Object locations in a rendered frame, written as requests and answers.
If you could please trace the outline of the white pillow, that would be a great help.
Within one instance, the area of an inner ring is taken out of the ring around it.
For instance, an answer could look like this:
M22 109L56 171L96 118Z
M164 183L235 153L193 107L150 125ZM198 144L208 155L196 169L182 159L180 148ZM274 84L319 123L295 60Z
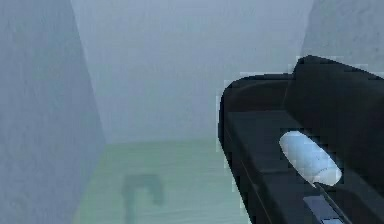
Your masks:
M311 186L316 183L336 185L342 178L342 171L330 155L309 137L299 131L289 131L279 139L284 156Z

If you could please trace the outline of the black sofa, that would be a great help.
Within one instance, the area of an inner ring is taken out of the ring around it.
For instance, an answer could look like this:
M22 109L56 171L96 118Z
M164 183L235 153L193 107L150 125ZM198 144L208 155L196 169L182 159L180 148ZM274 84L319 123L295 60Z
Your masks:
M311 185L279 145L299 131L342 171ZM384 224L384 78L318 56L232 82L218 139L251 224Z

